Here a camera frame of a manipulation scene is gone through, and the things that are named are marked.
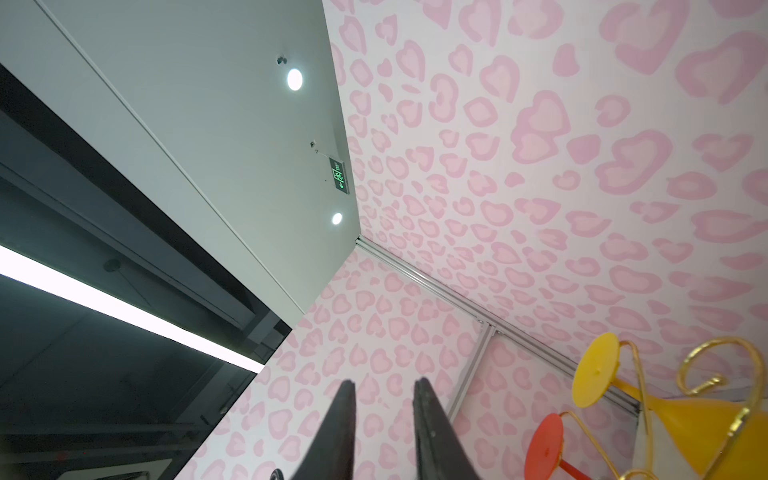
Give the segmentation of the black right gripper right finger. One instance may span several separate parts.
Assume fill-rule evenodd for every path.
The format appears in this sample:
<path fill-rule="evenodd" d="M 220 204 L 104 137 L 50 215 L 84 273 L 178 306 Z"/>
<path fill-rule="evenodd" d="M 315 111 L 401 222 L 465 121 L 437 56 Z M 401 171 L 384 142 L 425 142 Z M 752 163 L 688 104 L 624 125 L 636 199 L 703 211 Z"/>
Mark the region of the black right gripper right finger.
<path fill-rule="evenodd" d="M 414 385 L 417 478 L 478 480 L 459 439 L 427 378 Z"/>

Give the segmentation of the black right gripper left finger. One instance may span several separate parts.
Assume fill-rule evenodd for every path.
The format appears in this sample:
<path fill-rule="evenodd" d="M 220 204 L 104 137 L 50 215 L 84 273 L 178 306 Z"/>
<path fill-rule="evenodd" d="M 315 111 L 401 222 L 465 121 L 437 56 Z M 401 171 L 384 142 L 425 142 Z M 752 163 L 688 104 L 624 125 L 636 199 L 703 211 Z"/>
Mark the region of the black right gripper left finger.
<path fill-rule="evenodd" d="M 356 413 L 355 384 L 344 380 L 293 479 L 353 478 Z"/>

